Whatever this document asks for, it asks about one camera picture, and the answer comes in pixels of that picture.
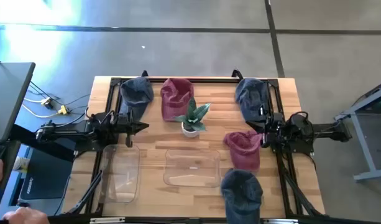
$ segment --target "pink hat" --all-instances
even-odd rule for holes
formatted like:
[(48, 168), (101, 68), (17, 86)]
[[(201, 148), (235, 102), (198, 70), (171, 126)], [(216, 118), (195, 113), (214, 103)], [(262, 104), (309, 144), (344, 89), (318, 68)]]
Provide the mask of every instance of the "pink hat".
[(236, 169), (259, 170), (259, 147), (262, 135), (256, 131), (234, 132), (225, 135), (223, 142), (229, 146)]
[(165, 121), (186, 114), (189, 100), (194, 97), (193, 84), (184, 78), (168, 78), (161, 88), (161, 112)]

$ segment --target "transparent plastic bin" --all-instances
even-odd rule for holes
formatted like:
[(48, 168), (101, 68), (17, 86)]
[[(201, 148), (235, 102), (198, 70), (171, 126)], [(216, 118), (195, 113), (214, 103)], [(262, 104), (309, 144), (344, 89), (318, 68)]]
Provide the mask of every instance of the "transparent plastic bin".
[(138, 188), (139, 148), (128, 148), (124, 144), (106, 146), (101, 167), (103, 173), (100, 186), (107, 185), (107, 191), (106, 194), (101, 192), (99, 201), (132, 202)]
[(168, 185), (217, 187), (221, 184), (219, 152), (168, 150), (164, 182)]

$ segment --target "gray floor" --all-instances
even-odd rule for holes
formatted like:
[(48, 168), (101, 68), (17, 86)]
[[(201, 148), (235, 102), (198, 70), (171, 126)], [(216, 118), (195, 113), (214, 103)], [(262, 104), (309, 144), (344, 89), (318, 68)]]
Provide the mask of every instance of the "gray floor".
[[(262, 0), (44, 2), (48, 5), (41, 8), (50, 10), (40, 12), (44, 18), (7, 16), (1, 11), (0, 22), (269, 28)], [(271, 4), (278, 29), (381, 29), (381, 0), (271, 0)], [(381, 83), (381, 35), (278, 35), (278, 45), (285, 76), (296, 79), (302, 108), (314, 123), (332, 122), (333, 116)], [(33, 81), (66, 102), (89, 93), (95, 75), (140, 75), (146, 69), (155, 76), (228, 76), (238, 68), (247, 77), (277, 76), (270, 34), (45, 32), (10, 26), (0, 30), (0, 59), (35, 61)], [(85, 104), (83, 99), (73, 106)], [(49, 113), (30, 106), (40, 114)], [(29, 129), (43, 122), (24, 110), (17, 119)], [(357, 140), (319, 139), (315, 150), (326, 213), (381, 222), (381, 179), (353, 181), (354, 174), (367, 171)]]

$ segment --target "white pot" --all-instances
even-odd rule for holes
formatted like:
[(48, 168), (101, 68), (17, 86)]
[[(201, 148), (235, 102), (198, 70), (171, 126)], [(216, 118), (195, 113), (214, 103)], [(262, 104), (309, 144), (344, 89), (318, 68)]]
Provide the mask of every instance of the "white pot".
[(184, 127), (183, 127), (183, 123), (182, 123), (182, 132), (183, 134), (188, 137), (188, 138), (194, 138), (194, 137), (197, 137), (199, 134), (200, 134), (200, 131), (187, 131)]

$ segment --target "wooden tabletop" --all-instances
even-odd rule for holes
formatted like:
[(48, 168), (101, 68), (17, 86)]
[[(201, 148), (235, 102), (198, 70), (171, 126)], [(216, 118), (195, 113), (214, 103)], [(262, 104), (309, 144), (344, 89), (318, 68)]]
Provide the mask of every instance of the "wooden tabletop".
[[(95, 77), (88, 113), (104, 112), (111, 77)], [(285, 117), (300, 111), (300, 102), (293, 78), (279, 78)], [(136, 199), (128, 204), (106, 203), (104, 216), (127, 217), (225, 217), (224, 200), (220, 187), (178, 187), (163, 181), (165, 153), (169, 149), (208, 149), (220, 153), (220, 171), (223, 177), (233, 167), (228, 147), (223, 144), (225, 134), (234, 131), (250, 130), (234, 102), (233, 83), (195, 83), (195, 100), (198, 105), (211, 103), (207, 115), (203, 118), (207, 131), (195, 139), (184, 137), (180, 123), (164, 122), (161, 115), (160, 89), (162, 83), (153, 83), (154, 100), (151, 102), (141, 121), (150, 127), (133, 137), (134, 145), (140, 152), (139, 188)], [(125, 135), (120, 138), (124, 144)], [(320, 189), (314, 165), (309, 157), (294, 154), (294, 164), (298, 185), (309, 201), (321, 213), (324, 213)], [(88, 188), (94, 152), (87, 152), (73, 165), (70, 182), (65, 195), (63, 211), (69, 210), (83, 196)], [(270, 149), (260, 149), (260, 169), (255, 173), (264, 194), (260, 216), (263, 218), (284, 217), (283, 199), (278, 178), (275, 155)], [(295, 206), (291, 190), (290, 202)]]

